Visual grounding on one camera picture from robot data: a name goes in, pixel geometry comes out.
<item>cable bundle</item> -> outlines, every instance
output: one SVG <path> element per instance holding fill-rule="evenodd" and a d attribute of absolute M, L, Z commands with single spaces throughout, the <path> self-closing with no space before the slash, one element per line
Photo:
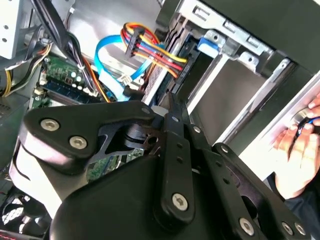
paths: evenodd
<path fill-rule="evenodd" d="M 31 0 L 33 9 L 39 17 L 45 32 L 50 36 L 60 51 L 77 66 L 83 75 L 87 88 L 93 93 L 95 89 L 106 102 L 110 102 L 100 82 L 97 80 L 90 64 L 82 56 L 77 38 L 68 32 L 50 0 Z"/>
<path fill-rule="evenodd" d="M 135 42 L 132 54 L 144 59 L 151 59 L 153 62 L 151 68 L 157 65 L 166 69 L 174 78 L 177 78 L 183 70 L 187 59 L 177 57 L 157 46 L 156 44 L 160 43 L 159 39 L 146 26 L 136 22 L 124 24 L 120 33 L 124 45 L 128 48 L 135 31 L 140 29 L 143 29 L 144 34 L 138 35 L 139 41 Z"/>

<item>silver metal panel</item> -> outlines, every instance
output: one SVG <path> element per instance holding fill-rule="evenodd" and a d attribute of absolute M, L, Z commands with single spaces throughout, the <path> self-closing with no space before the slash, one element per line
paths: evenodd
<path fill-rule="evenodd" d="M 76 0 L 74 9 L 70 31 L 77 36 L 81 51 L 93 59 L 98 42 L 119 35 L 126 22 L 142 23 L 154 31 L 161 7 L 156 0 Z M 108 66 L 128 74 L 144 61 L 136 57 L 126 60 L 122 44 L 102 49 L 99 57 Z"/>
<path fill-rule="evenodd" d="M 276 156 L 272 150 L 276 137 L 289 127 L 294 115 L 308 106 L 320 92 L 320 72 L 284 107 L 266 128 L 241 153 L 240 158 L 260 178 L 265 179 L 275 170 Z"/>
<path fill-rule="evenodd" d="M 226 140 L 226 138 L 235 130 L 238 124 L 240 124 L 242 120 L 249 116 L 258 107 L 258 105 L 267 96 L 267 94 L 276 86 L 276 84 L 280 80 L 280 74 L 286 69 L 289 63 L 289 59 L 284 59 L 279 64 L 279 66 L 274 70 L 273 74 L 264 82 L 260 89 L 254 94 L 254 96 L 249 100 L 246 106 L 232 121 L 232 123 L 216 140 L 216 143 L 223 143 Z"/>
<path fill-rule="evenodd" d="M 188 98 L 187 110 L 189 114 L 193 112 L 199 101 L 207 92 L 208 88 L 212 85 L 213 81 L 227 63 L 228 59 L 229 57 L 226 55 L 219 55 L 212 61 Z"/>
<path fill-rule="evenodd" d="M 209 144 L 228 129 L 265 81 L 238 61 L 225 63 L 194 109 Z"/>
<path fill-rule="evenodd" d="M 203 29 L 215 29 L 260 56 L 272 49 L 198 0 L 183 0 L 177 12 Z"/>
<path fill-rule="evenodd" d="M 23 0 L 0 1 L 0 56 L 11 59 L 16 55 Z"/>

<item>finger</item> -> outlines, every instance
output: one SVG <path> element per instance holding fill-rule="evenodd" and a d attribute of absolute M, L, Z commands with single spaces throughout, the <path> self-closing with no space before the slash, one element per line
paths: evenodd
<path fill-rule="evenodd" d="M 298 126 L 292 125 L 287 130 L 286 134 L 284 135 L 284 137 L 282 138 L 282 140 L 278 146 L 278 150 L 285 152 L 287 154 L 287 157 L 288 157 L 288 153 L 289 153 L 289 149 L 291 147 L 291 144 L 294 141 L 294 138 L 296 136 L 297 130 L 298 130 Z"/>
<path fill-rule="evenodd" d="M 310 109 L 313 109 L 317 106 L 320 106 L 320 93 L 318 94 L 318 96 L 312 101 L 309 103 L 308 107 Z"/>
<path fill-rule="evenodd" d="M 293 168 L 300 168 L 302 158 L 304 156 L 305 148 L 309 143 L 310 134 L 312 133 L 314 126 L 306 123 L 301 131 L 300 136 L 295 141 L 292 151 L 290 153 L 288 164 Z"/>
<path fill-rule="evenodd" d="M 320 126 L 320 118 L 313 120 L 312 123 L 313 123 L 313 125 L 315 125 L 315 126 Z"/>
<path fill-rule="evenodd" d="M 306 115 L 310 119 L 320 117 L 320 106 L 316 106 L 312 109 L 309 109 L 309 111 Z"/>
<path fill-rule="evenodd" d="M 274 148 L 274 149 L 278 149 L 278 147 L 279 147 L 282 139 L 283 139 L 284 136 L 286 135 L 287 131 L 288 131 L 287 129 L 284 130 L 284 131 L 281 132 L 281 133 L 279 134 L 279 136 L 275 139 L 274 144 L 273 144 L 273 148 Z"/>
<path fill-rule="evenodd" d="M 305 147 L 303 158 L 301 161 L 301 169 L 305 174 L 306 180 L 313 179 L 319 170 L 318 160 L 318 147 L 319 147 L 319 136 L 317 134 L 311 134 L 309 142 Z"/>

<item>red wire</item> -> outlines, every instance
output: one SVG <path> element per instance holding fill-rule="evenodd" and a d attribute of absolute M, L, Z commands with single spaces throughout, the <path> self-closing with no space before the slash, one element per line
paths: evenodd
<path fill-rule="evenodd" d="M 140 25 L 131 25 L 130 27 L 132 28 L 137 28 L 137 27 L 141 27 Z M 150 32 L 148 29 L 144 29 L 146 31 L 147 34 L 149 34 L 149 39 L 153 41 L 154 44 L 159 44 L 160 42 L 158 42 L 154 37 L 153 37 L 153 33 Z"/>
<path fill-rule="evenodd" d="M 128 41 L 130 41 L 130 38 L 129 38 L 129 36 L 127 35 L 127 33 L 126 33 L 125 31 L 123 31 L 122 34 L 123 34 L 123 33 L 124 33 L 124 35 L 125 35 L 125 38 L 126 38 Z M 147 48 L 141 46 L 140 44 L 137 44 L 137 47 L 138 47 L 138 48 L 141 48 L 141 49 L 144 50 L 146 53 L 150 54 L 151 56 L 153 56 L 153 57 L 156 58 L 157 60 L 165 63 L 166 65 L 171 66 L 171 67 L 173 67 L 173 68 L 175 68 L 175 69 L 177 69 L 177 70 L 179 70 L 179 71 L 182 71 L 182 70 L 183 70 L 183 68 L 182 68 L 181 66 L 179 66 L 179 65 L 177 65 L 177 64 L 175 64 L 175 63 L 173 63 L 173 62 L 169 62 L 169 61 L 166 60 L 165 58 L 156 55 L 154 52 L 148 50 Z"/>

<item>yellow wire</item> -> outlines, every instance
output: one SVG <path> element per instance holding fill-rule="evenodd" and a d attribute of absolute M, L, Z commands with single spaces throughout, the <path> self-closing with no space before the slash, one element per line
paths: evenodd
<path fill-rule="evenodd" d="M 138 22 L 128 22 L 125 26 L 131 26 L 131 25 L 138 25 L 138 26 L 140 26 L 140 27 L 143 27 L 143 28 L 145 28 L 145 29 L 147 29 L 150 33 L 152 33 L 152 36 L 155 38 L 155 40 L 158 42 L 158 43 L 160 43 L 160 40 L 159 40 L 159 38 L 151 31 L 151 29 L 150 28 L 148 28 L 147 26 L 145 26 L 145 25 L 143 25 L 143 24 L 141 24 L 141 23 L 138 23 Z"/>
<path fill-rule="evenodd" d="M 11 74 L 10 74 L 10 71 L 6 70 L 5 71 L 5 75 L 6 75 L 6 86 L 5 86 L 5 91 L 3 93 L 3 97 L 5 97 L 9 92 L 10 92 L 10 89 L 11 89 Z"/>
<path fill-rule="evenodd" d="M 134 32 L 133 28 L 131 28 L 130 26 L 128 27 L 127 24 L 125 26 L 128 29 L 129 33 L 133 34 L 133 32 Z M 154 49 L 157 49 L 158 51 L 160 51 L 164 55 L 172 58 L 173 60 L 176 60 L 177 62 L 180 62 L 180 63 L 186 63 L 187 62 L 187 59 L 175 56 L 175 55 L 171 54 L 170 52 L 167 52 L 166 50 L 163 50 L 161 47 L 158 47 L 157 45 L 154 45 L 148 38 L 146 38 L 142 34 L 140 34 L 139 37 L 142 39 L 142 41 L 144 41 L 148 45 L 152 46 Z"/>
<path fill-rule="evenodd" d="M 138 52 L 136 52 L 135 55 L 136 55 L 136 56 L 139 56 L 139 57 L 142 57 L 142 58 L 144 58 L 144 59 L 150 59 L 148 56 L 143 55 L 143 54 L 138 53 Z M 165 65 L 163 65 L 163 64 L 161 64 L 161 63 L 159 63 L 159 62 L 157 62 L 157 61 L 155 61 L 155 60 L 152 60 L 152 62 L 153 62 L 155 65 L 158 65 L 159 67 L 161 67 L 161 68 L 163 68 L 163 69 L 166 69 L 175 79 L 178 77 L 178 75 L 177 75 L 174 71 L 172 71 L 170 68 L 166 67 Z"/>

